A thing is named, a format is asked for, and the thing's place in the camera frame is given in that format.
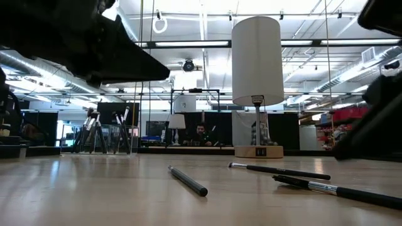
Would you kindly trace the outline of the black metal stand frame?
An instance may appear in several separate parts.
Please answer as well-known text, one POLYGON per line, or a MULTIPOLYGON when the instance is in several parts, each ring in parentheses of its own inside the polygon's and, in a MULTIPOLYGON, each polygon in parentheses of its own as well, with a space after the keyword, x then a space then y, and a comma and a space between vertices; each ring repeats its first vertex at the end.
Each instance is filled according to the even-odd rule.
POLYGON ((219 89, 201 89, 201 88, 192 88, 192 89, 171 89, 170 90, 170 114, 175 113, 173 110, 173 99, 178 95, 194 95, 196 97, 210 97, 217 101, 218 112, 220 111, 220 90, 219 89))

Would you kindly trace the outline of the person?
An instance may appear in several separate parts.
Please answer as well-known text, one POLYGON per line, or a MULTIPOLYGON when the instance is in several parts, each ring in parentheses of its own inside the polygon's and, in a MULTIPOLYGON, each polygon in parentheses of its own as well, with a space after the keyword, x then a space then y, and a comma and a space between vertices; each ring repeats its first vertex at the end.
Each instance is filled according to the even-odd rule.
POLYGON ((192 146, 215 146, 215 141, 207 132, 205 124, 197 124, 196 132, 190 136, 192 146))

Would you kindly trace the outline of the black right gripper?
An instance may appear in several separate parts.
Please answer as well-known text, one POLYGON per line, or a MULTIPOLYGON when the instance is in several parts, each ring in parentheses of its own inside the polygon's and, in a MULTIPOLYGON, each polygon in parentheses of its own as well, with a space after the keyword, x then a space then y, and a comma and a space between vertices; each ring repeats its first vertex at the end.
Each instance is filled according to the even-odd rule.
POLYGON ((402 72, 376 78, 365 101, 374 106, 332 148, 334 157, 402 161, 402 72))

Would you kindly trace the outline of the small white table lamp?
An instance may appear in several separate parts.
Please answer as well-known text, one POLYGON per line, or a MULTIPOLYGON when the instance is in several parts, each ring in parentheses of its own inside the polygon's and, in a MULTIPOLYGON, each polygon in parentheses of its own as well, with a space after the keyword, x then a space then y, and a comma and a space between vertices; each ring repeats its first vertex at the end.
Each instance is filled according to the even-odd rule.
POLYGON ((179 146, 179 130, 186 129, 185 116, 183 114, 172 114, 169 117, 168 128, 172 130, 172 146, 179 146))

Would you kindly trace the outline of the black screen panel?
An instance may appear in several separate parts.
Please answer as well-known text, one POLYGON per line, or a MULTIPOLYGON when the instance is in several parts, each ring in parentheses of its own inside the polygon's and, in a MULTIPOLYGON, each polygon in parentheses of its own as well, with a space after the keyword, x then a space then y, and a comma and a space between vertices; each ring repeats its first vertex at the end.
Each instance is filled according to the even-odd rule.
POLYGON ((100 123, 111 125, 117 124, 115 114, 124 115, 126 107, 129 107, 129 112, 126 117, 127 125, 138 126, 139 120, 139 103, 123 103, 123 102, 99 102, 97 111, 100 113, 100 123))

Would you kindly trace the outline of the red storage bins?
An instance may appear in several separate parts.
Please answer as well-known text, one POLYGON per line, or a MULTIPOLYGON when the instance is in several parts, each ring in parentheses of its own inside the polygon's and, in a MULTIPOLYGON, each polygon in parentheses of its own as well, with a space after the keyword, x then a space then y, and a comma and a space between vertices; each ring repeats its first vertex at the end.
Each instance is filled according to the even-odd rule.
POLYGON ((361 118, 368 111, 367 107, 346 107, 334 112, 334 121, 343 121, 350 118, 361 118))

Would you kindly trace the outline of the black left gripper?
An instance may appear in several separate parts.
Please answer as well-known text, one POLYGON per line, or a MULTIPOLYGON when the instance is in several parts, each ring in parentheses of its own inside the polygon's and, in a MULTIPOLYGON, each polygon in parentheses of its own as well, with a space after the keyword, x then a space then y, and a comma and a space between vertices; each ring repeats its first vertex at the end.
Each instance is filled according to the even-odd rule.
POLYGON ((170 70, 131 41, 116 0, 0 0, 0 45, 65 67, 93 87, 164 80, 170 70))

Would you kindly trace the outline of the black shelf rack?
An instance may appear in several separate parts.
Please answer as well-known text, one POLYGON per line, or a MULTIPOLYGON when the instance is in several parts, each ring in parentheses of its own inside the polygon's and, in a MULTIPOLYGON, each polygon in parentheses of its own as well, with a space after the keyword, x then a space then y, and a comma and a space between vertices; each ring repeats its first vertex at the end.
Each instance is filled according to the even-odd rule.
POLYGON ((325 122, 315 126, 317 141, 323 150, 331 150, 352 129, 354 118, 325 122))

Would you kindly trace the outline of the black-bristle makeup brush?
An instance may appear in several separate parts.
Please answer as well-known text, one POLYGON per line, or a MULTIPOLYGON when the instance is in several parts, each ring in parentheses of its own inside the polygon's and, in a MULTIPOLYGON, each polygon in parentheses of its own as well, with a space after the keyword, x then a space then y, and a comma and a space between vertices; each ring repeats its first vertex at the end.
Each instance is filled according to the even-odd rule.
POLYGON ((318 183, 314 181, 301 180, 289 176, 275 175, 272 176, 272 178, 275 181, 303 188, 305 190, 327 193, 329 195, 335 195, 350 200, 369 203, 373 205, 379 205, 382 207, 392 208, 395 210, 402 210, 402 198, 371 193, 367 191, 354 190, 350 188, 344 188, 341 186, 329 185, 325 183, 318 183))

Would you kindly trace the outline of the thin hanging pole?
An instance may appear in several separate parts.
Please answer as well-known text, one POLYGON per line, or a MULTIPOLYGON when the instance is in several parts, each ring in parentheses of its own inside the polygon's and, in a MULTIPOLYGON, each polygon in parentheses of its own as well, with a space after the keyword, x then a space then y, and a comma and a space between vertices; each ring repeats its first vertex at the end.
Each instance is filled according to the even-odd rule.
MULTIPOLYGON (((324 11, 325 11, 325 34, 326 34, 326 47, 327 47, 327 64, 328 64, 328 77, 329 77, 329 85, 332 81, 332 77, 331 77, 331 66, 330 66, 330 51, 329 51, 329 26, 328 26, 328 10, 327 10, 327 0, 324 0, 324 11)), ((330 107, 330 122, 331 122, 331 134, 330 134, 330 138, 332 141, 332 148, 335 146, 335 138, 334 138, 334 120, 333 120, 333 106, 332 106, 332 88, 331 86, 329 87, 329 98, 330 98, 330 103, 329 103, 329 107, 330 107)))

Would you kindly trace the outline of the white shade wooden base lamp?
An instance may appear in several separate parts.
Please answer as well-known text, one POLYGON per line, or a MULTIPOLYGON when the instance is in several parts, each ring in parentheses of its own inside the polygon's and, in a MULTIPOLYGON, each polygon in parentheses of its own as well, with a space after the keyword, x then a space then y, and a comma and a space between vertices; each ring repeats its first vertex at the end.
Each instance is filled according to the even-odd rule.
POLYGON ((255 145, 234 146, 237 158, 279 159, 279 145, 262 145, 260 107, 284 101, 280 24, 267 16, 244 19, 232 29, 232 101, 254 107, 255 145))

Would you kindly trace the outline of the thick black powder brush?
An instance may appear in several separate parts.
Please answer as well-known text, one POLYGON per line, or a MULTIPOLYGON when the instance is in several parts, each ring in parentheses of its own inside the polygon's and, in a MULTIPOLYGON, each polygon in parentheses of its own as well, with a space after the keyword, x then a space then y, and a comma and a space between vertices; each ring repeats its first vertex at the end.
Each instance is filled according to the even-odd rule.
POLYGON ((92 124, 94 122, 94 118, 92 117, 92 114, 94 113, 94 109, 90 107, 87 111, 87 118, 84 121, 81 130, 78 132, 77 137, 74 141, 71 153, 79 153, 81 152, 81 149, 83 148, 89 134, 90 134, 90 128, 92 127, 92 124))

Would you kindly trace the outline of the white cloth cover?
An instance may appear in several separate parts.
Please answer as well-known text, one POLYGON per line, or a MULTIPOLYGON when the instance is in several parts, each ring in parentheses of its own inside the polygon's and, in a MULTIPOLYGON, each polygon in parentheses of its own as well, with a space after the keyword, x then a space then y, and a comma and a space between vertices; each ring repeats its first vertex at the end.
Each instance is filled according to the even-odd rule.
MULTIPOLYGON (((265 113, 259 114, 260 145, 269 145, 272 140, 269 135, 268 118, 265 113)), ((250 112, 232 111, 232 145, 256 145, 256 114, 250 112)))

